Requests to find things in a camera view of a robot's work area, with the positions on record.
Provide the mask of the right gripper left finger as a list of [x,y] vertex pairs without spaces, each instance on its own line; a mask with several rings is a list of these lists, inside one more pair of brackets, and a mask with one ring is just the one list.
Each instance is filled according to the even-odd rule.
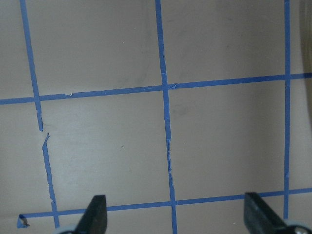
[[77,224],[75,234],[105,234],[108,225],[105,195],[95,195]]

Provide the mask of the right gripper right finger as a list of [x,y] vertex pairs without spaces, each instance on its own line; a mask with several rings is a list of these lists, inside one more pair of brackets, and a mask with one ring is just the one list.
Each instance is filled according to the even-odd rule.
[[244,195],[243,219],[250,234],[293,233],[293,229],[255,192]]

